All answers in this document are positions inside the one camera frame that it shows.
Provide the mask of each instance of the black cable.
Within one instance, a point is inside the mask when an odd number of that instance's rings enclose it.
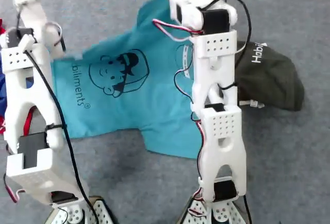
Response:
[[[19,38],[19,40],[22,39],[21,31],[19,30],[20,25],[20,19],[21,19],[21,13],[24,8],[24,4],[20,6],[19,12],[17,13],[17,21],[16,21],[16,36]]]
[[[182,93],[183,95],[187,96],[187,97],[190,99],[191,103],[194,103],[194,102],[192,101],[191,96],[190,96],[189,94],[185,93],[184,91],[182,91],[182,90],[180,89],[180,87],[178,86],[178,84],[176,83],[176,76],[177,76],[179,73],[182,73],[182,72],[184,72],[184,71],[187,71],[187,70],[190,68],[191,65],[192,65],[192,59],[191,59],[191,61],[190,61],[190,63],[189,63],[189,65],[188,65],[187,68],[183,68],[182,70],[178,70],[178,71],[174,74],[173,81],[174,81],[174,85],[175,85],[176,89],[178,89],[178,90],[180,91],[180,93]]]
[[[62,223],[62,224],[65,224],[66,221],[68,220],[69,213],[68,213],[66,210],[62,209],[62,208],[58,208],[58,209],[59,209],[59,210],[62,210],[62,211],[64,211],[64,212],[66,212],[66,214],[67,214],[67,217],[65,218],[65,221]]]
[[[86,193],[84,191],[84,188],[81,184],[80,178],[79,178],[79,173],[78,173],[78,168],[77,168],[77,164],[76,164],[76,159],[74,157],[74,152],[73,152],[73,148],[72,148],[72,144],[71,144],[71,140],[69,137],[69,133],[68,133],[68,129],[67,129],[67,125],[65,123],[65,119],[64,119],[64,115],[63,115],[63,111],[61,109],[61,105],[58,102],[57,97],[55,96],[51,86],[49,85],[49,83],[47,82],[44,74],[42,73],[40,67],[38,66],[38,64],[36,63],[36,61],[34,60],[34,58],[31,56],[31,54],[28,51],[25,51],[24,54],[31,60],[33,66],[37,69],[38,73],[40,74],[40,77],[42,79],[42,81],[45,83],[47,90],[49,91],[49,94],[51,95],[55,106],[59,112],[60,118],[61,118],[61,122],[62,122],[62,129],[64,131],[64,135],[65,135],[65,139],[67,140],[67,144],[69,147],[69,151],[70,151],[70,157],[71,157],[71,161],[72,161],[72,166],[73,166],[73,170],[74,170],[74,174],[75,174],[75,178],[77,180],[77,185],[81,191],[82,196],[84,197],[84,200],[87,202],[89,208],[91,209],[91,211],[93,212],[93,215],[95,216],[96,219],[96,224],[99,224],[98,218],[97,218],[97,214],[95,209],[93,208],[91,202],[89,201],[88,197],[86,196]]]
[[[244,8],[245,13],[246,13],[246,18],[247,18],[247,24],[249,26],[249,33],[247,34],[247,38],[246,38],[246,42],[245,42],[245,47],[241,52],[241,55],[239,56],[239,58],[237,59],[237,61],[235,62],[235,68],[237,68],[237,66],[239,65],[239,63],[241,62],[241,60],[243,59],[243,56],[246,52],[246,48],[248,46],[248,43],[250,42],[250,38],[251,38],[251,32],[252,32],[252,25],[251,25],[251,17],[250,17],[250,13],[249,10],[245,4],[245,2],[243,2],[242,0],[237,0]]]
[[[191,121],[194,121],[194,122],[199,122],[199,121],[201,121],[200,119],[194,119],[194,118],[193,118],[193,115],[194,115],[194,112],[191,112],[191,114],[190,114],[190,119],[191,119]]]
[[[213,0],[211,3],[209,3],[208,5],[206,5],[204,8],[201,8],[201,10],[207,10],[207,9],[209,9],[214,4],[216,4],[218,1],[220,1],[220,0]]]
[[[201,169],[200,169],[200,157],[201,157],[201,154],[202,154],[202,149],[204,147],[204,143],[205,143],[205,137],[204,137],[204,134],[203,134],[203,131],[201,130],[201,128],[198,126],[197,122],[195,122],[196,125],[197,125],[197,128],[199,130],[199,132],[201,133],[201,136],[202,136],[202,144],[201,144],[201,147],[198,151],[198,154],[197,154],[197,160],[196,160],[196,163],[197,163],[197,172],[198,172],[198,175],[199,177],[201,178],[202,180],[202,174],[201,174]]]
[[[246,199],[246,195],[243,196],[244,199],[244,204],[245,204],[245,208],[246,208],[246,213],[247,213],[247,217],[249,219],[249,224],[252,224],[252,218],[251,218],[251,213],[249,210],[249,205],[247,204],[247,199]]]

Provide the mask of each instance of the blue fabric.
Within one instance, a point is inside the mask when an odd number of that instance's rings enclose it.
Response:
[[[196,158],[201,135],[190,120],[189,99],[173,82],[183,68],[185,45],[192,58],[191,45],[172,41],[152,23],[153,18],[170,23],[169,15],[168,0],[151,0],[131,31],[92,46],[80,60],[54,61],[54,86],[71,137],[138,128],[148,150]],[[191,79],[182,74],[177,82],[191,92]]]
[[[1,117],[5,117],[6,108],[7,108],[7,94],[6,94],[5,75],[2,73],[1,48],[0,48],[0,116]]]

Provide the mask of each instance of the gray carpet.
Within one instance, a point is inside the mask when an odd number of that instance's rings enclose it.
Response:
[[[69,52],[79,52],[135,22],[146,0],[42,0],[48,17],[62,25]],[[292,58],[306,87],[301,112],[243,109],[248,201],[255,224],[328,223],[330,202],[330,0],[245,0],[256,42]],[[238,8],[240,39],[247,32]],[[11,0],[0,17],[13,25]],[[41,129],[35,119],[34,131]],[[144,149],[136,130],[74,141],[81,177],[102,195],[120,223],[173,224],[197,187],[194,160]],[[63,152],[68,162],[68,152]],[[4,145],[0,167],[5,171]],[[24,196],[15,205],[0,188],[3,224],[43,223],[50,208]]]

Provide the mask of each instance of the dark green cap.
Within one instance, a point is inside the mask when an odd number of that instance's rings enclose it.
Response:
[[[238,42],[241,48],[244,42]],[[235,70],[238,99],[255,100],[277,108],[299,111],[304,86],[292,61],[263,44],[250,42]]]

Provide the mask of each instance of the cartoon face print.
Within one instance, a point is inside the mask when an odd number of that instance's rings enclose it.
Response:
[[[117,57],[102,56],[100,62],[89,66],[92,83],[114,98],[139,89],[148,75],[145,55],[137,49]]]

